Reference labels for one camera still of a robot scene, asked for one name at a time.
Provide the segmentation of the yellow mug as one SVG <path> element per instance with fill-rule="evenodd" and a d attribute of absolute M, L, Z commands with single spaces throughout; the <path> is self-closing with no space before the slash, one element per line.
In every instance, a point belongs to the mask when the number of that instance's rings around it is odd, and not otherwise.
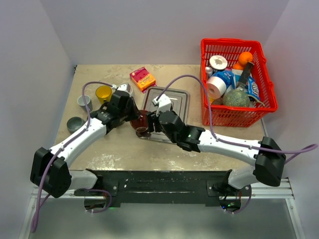
<path fill-rule="evenodd" d="M 112 88 L 106 85 L 100 86 L 96 89 L 95 95 L 100 104 L 109 102 L 112 97 Z"/>

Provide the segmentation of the dark red mug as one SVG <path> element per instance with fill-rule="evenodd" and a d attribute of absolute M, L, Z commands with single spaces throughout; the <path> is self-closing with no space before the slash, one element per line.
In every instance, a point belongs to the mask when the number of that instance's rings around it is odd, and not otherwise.
<path fill-rule="evenodd" d="M 148 130 L 148 120 L 146 110 L 140 110 L 140 117 L 138 119 L 130 121 L 132 128 L 135 130 L 136 136 L 139 138 L 149 138 L 150 133 Z"/>

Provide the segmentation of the grey blue mug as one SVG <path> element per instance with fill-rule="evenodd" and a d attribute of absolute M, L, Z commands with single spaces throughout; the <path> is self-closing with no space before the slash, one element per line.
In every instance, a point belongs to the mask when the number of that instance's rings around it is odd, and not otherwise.
<path fill-rule="evenodd" d="M 86 112 L 87 110 L 86 110 L 84 101 L 86 101 L 89 112 L 91 112 L 93 109 L 93 106 L 92 106 L 91 98 L 88 95 L 84 95 L 84 97 L 79 96 L 77 99 L 77 104 Z"/>

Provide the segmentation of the grey green mug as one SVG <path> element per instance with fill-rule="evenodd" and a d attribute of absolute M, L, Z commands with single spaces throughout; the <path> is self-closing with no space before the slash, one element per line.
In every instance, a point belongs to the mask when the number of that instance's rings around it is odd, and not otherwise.
<path fill-rule="evenodd" d="M 85 121 L 80 117 L 72 117 L 67 121 L 67 130 L 73 134 L 85 124 Z"/>

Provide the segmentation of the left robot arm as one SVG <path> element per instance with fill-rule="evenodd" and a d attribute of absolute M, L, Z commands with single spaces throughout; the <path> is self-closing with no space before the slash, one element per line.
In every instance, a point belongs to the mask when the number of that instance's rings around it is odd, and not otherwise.
<path fill-rule="evenodd" d="M 61 143 L 38 149 L 33 158 L 31 182 L 54 198 L 71 189 L 86 189 L 91 195 L 103 191 L 103 183 L 90 170 L 69 169 L 73 161 L 91 144 L 125 122 L 136 120 L 140 112 L 134 98 L 116 90 L 109 102 L 91 112 L 87 122 Z"/>

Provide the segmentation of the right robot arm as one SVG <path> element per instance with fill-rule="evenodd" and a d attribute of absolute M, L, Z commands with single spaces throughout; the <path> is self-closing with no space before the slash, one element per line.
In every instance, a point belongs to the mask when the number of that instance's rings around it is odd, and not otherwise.
<path fill-rule="evenodd" d="M 247 164 L 237 170 L 229 170 L 215 189 L 232 196 L 245 186 L 260 182 L 278 187 L 281 183 L 286 156 L 272 138 L 261 141 L 212 135 L 202 127 L 186 125 L 173 111 L 157 115 L 147 113 L 149 132 L 163 132 L 168 139 L 185 151 L 209 152 L 238 159 Z"/>

